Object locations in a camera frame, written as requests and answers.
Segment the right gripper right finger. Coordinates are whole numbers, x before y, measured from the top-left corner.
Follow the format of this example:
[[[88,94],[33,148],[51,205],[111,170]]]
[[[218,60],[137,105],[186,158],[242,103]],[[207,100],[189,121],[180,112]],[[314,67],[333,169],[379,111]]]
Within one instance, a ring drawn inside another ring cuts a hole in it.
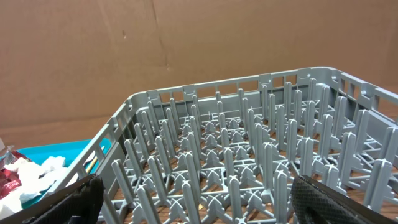
[[[291,199],[300,224],[397,223],[307,175],[294,179]]]

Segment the grey dishwasher rack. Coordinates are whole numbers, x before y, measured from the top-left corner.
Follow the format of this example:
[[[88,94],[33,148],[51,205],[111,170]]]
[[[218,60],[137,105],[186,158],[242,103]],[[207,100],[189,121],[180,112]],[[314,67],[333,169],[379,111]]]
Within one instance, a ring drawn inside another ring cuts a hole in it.
[[[397,120],[383,101],[397,95],[330,67],[135,93],[48,194],[94,156],[106,223],[288,222],[298,175],[396,212]]]

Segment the white plastic fork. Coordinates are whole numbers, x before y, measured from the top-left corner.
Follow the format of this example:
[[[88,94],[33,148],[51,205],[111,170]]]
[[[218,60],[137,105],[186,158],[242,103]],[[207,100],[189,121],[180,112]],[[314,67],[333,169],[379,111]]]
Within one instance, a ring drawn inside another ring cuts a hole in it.
[[[96,156],[96,149],[84,149],[82,153],[86,156],[83,160],[83,167],[87,169],[91,163],[93,163],[93,167],[99,166],[100,160]]]

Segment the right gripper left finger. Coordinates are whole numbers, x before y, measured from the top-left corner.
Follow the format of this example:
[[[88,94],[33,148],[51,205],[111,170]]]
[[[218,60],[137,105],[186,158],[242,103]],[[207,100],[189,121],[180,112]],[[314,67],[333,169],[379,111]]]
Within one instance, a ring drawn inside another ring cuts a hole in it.
[[[90,174],[29,208],[3,218],[1,223],[96,223],[103,202],[103,181],[99,175]]]

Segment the wooden chopstick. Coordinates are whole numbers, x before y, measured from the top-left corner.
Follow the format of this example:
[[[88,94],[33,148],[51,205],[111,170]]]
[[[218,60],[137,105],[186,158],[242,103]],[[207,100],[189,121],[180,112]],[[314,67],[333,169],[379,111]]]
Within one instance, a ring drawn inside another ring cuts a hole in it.
[[[86,169],[85,169],[85,171],[86,171],[87,174],[89,174],[89,173],[93,170],[95,164],[97,163],[97,160],[98,160],[98,158],[97,158],[97,156],[95,156],[95,157],[90,161],[90,163],[88,164],[88,166],[87,166]]]

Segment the teal serving tray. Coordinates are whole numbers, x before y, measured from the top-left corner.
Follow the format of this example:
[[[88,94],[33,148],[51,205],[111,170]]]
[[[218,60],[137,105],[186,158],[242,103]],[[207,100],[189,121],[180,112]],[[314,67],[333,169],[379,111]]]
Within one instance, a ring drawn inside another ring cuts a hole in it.
[[[18,152],[25,155],[38,165],[43,164],[43,162],[50,156],[62,156],[65,158],[65,167],[68,167],[74,161],[74,159],[76,159],[76,157],[82,152],[82,150],[84,150],[84,148],[88,145],[90,141],[91,140],[88,139],[82,141],[49,144],[44,146],[27,147],[18,150]],[[111,147],[111,141],[107,138],[104,138],[100,142],[100,147],[106,154]],[[98,166],[94,167],[90,174],[92,174],[97,167]],[[32,200],[29,200],[26,203],[22,203],[22,208],[30,207],[31,205],[38,202],[47,191],[48,189],[43,191],[41,195],[36,196]]]

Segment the silver red snack wrapper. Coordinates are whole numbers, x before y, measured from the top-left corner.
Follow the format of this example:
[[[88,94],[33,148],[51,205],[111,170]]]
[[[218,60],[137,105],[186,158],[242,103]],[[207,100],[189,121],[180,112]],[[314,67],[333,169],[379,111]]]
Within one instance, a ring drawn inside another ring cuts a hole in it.
[[[5,155],[1,156],[1,199],[10,192],[21,186],[21,181],[16,169],[6,168],[6,165],[15,163],[18,159],[31,162],[31,160],[18,151],[14,151],[14,146],[8,146]]]

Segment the crumpled white tissue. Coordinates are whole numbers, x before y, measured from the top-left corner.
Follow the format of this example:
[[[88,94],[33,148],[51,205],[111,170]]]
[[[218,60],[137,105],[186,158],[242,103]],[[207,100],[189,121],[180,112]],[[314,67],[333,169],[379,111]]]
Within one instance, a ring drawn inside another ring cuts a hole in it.
[[[5,170],[15,174],[15,179],[1,187],[1,218],[22,210],[22,204],[40,195],[66,173],[65,158],[48,157],[41,165],[20,157]]]

